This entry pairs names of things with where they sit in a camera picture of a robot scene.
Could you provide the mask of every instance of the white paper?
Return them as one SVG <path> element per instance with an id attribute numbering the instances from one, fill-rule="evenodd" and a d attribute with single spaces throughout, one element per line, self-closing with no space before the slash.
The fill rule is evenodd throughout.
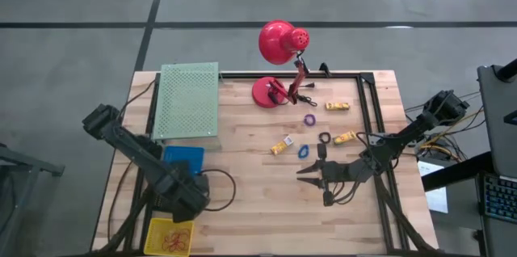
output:
<path id="1" fill-rule="evenodd" d="M 440 165 L 418 161 L 418 170 L 420 171 L 420 176 L 427 175 L 440 169 L 443 169 L 443 167 Z M 435 189 L 434 191 L 426 192 L 426 198 L 427 206 L 430 210 L 441 213 L 448 213 L 447 188 L 442 187 Z"/>

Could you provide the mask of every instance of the lamp base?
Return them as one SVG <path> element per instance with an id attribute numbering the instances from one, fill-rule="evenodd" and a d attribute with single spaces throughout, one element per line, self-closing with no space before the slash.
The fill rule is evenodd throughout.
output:
<path id="1" fill-rule="evenodd" d="M 251 95 L 253 96 L 253 100 L 258 106 L 264 108 L 274 108 L 279 105 L 277 103 L 282 103 L 284 101 L 285 97 L 279 92 L 273 95 L 275 96 L 277 103 L 274 103 L 269 97 L 268 93 L 271 88 L 271 84 L 269 82 L 274 80 L 276 79 L 273 77 L 260 78 L 253 85 L 253 88 L 251 89 Z"/>

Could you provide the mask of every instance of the yellow tray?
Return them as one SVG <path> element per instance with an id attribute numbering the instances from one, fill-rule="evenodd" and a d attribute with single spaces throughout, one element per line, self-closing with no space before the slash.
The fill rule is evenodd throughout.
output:
<path id="1" fill-rule="evenodd" d="M 171 219 L 152 218 L 145 240 L 146 255 L 189 256 L 194 222 L 174 223 Z"/>

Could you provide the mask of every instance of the concrete floor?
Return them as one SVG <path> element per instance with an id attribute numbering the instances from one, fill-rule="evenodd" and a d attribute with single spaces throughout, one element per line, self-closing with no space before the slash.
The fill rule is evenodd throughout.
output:
<path id="1" fill-rule="evenodd" d="M 0 0 L 0 23 L 145 22 L 153 0 Z M 504 21 L 517 0 L 162 0 L 157 21 Z M 219 61 L 222 70 L 291 69 L 268 65 L 259 29 L 154 30 L 143 70 L 173 62 Z M 82 131 L 99 103 L 121 106 L 143 28 L 0 29 L 0 142 L 66 165 L 43 175 L 20 234 L 20 256 L 86 252 L 94 233 L 113 149 Z M 479 65 L 515 58 L 517 28 L 315 28 L 309 67 L 396 70 L 405 107 L 442 89 L 477 91 Z M 481 102 L 471 102 L 471 112 Z M 457 137 L 468 156 L 488 149 L 483 127 Z M 440 246 L 471 253 L 465 229 L 436 222 Z"/>

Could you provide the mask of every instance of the pegboard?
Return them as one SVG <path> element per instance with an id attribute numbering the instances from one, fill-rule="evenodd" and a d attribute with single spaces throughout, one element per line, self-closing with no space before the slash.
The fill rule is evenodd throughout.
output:
<path id="1" fill-rule="evenodd" d="M 219 64 L 162 65 L 153 140 L 216 137 Z"/>

